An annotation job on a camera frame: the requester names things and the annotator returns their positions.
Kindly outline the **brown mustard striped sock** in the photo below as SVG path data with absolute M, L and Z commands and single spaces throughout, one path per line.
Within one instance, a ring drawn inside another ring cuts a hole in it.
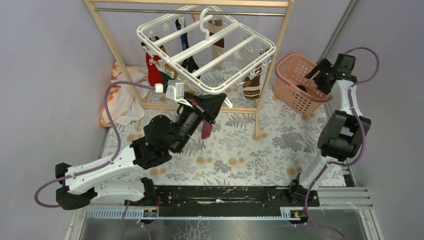
M 141 46 L 145 53 L 148 53 L 150 56 L 154 56 L 155 52 L 153 52 L 144 42 L 141 43 Z M 150 60 L 152 64 L 155 64 L 158 70 L 166 71 L 168 75 L 171 77 L 171 80 L 175 80 L 177 78 L 177 71 L 173 69 L 169 64 L 163 61 L 160 57 L 158 61 Z

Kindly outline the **red fluffy sock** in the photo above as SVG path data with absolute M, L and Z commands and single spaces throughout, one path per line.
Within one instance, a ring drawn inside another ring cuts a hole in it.
M 155 86 L 155 84 L 163 84 L 163 78 L 161 76 L 161 72 L 157 69 L 154 63 L 151 63 L 150 60 L 158 61 L 161 58 L 158 55 L 151 56 L 148 53 L 145 54 L 145 61 L 147 66 L 147 79 L 148 83 L 151 86 Z

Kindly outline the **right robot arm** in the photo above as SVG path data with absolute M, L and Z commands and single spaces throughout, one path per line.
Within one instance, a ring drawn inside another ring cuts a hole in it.
M 293 206 L 301 205 L 312 197 L 321 177 L 333 165 L 342 165 L 346 159 L 362 154 L 371 120 L 363 117 L 356 98 L 357 78 L 352 75 L 356 58 L 340 53 L 335 63 L 326 58 L 305 75 L 313 79 L 323 94 L 332 93 L 340 103 L 324 126 L 317 142 L 319 149 L 309 167 L 290 182 L 287 201 Z

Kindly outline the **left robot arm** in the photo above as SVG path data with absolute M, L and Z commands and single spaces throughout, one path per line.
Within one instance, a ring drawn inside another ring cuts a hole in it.
M 143 128 L 144 136 L 132 141 L 115 158 L 98 159 L 79 166 L 57 164 L 55 176 L 61 186 L 55 191 L 56 202 L 64 210 L 80 209 L 98 200 L 153 204 L 157 194 L 152 179 L 143 177 L 133 182 L 110 179 L 170 161 L 172 154 L 182 152 L 202 122 L 216 122 L 226 98 L 225 93 L 194 95 L 185 92 L 188 104 L 179 104 L 176 121 L 165 115 L 153 117 Z

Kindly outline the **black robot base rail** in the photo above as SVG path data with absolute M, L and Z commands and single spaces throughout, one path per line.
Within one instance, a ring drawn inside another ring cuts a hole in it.
M 279 217 L 282 208 L 319 207 L 318 193 L 284 186 L 157 185 L 131 207 L 152 207 L 159 217 Z

